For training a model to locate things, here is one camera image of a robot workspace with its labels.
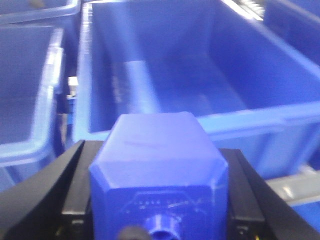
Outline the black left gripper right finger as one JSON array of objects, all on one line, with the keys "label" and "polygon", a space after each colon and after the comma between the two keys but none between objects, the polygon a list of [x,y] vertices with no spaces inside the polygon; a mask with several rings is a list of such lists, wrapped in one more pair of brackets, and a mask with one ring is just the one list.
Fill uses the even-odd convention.
[{"label": "black left gripper right finger", "polygon": [[247,161],[240,149],[220,148],[228,170],[228,240],[318,240],[298,215]]}]

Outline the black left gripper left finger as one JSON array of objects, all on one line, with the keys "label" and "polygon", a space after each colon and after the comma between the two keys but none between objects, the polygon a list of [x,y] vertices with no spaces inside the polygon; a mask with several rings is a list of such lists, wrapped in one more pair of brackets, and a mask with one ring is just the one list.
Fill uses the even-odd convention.
[{"label": "black left gripper left finger", "polygon": [[89,166],[103,142],[80,140],[0,194],[2,240],[94,239]]}]

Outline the blue target bin left arm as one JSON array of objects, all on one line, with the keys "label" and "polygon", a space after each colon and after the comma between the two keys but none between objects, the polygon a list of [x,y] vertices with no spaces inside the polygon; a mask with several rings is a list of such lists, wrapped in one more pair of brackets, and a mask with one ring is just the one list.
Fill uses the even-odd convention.
[{"label": "blue target bin left arm", "polygon": [[319,239],[264,182],[320,143],[316,64],[231,0],[88,2],[64,151],[64,38],[0,29],[1,239]]}]

